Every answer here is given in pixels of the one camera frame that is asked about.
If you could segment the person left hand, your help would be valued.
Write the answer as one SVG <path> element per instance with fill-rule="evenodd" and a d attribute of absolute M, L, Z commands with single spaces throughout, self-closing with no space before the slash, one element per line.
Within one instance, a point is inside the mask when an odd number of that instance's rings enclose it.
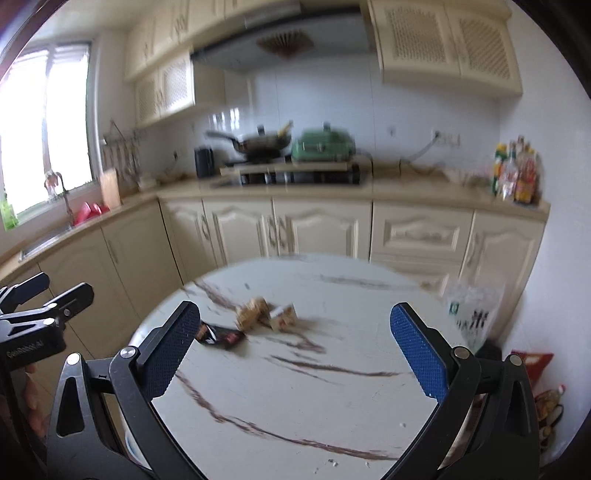
<path fill-rule="evenodd" d="M 22 393 L 23 399 L 28 409 L 27 419 L 29 426 L 38 438 L 44 439 L 47 434 L 47 422 L 43 416 L 39 403 L 39 394 L 36 384 L 31 379 L 31 375 L 36 372 L 36 365 L 31 364 L 25 367 L 26 382 Z"/>

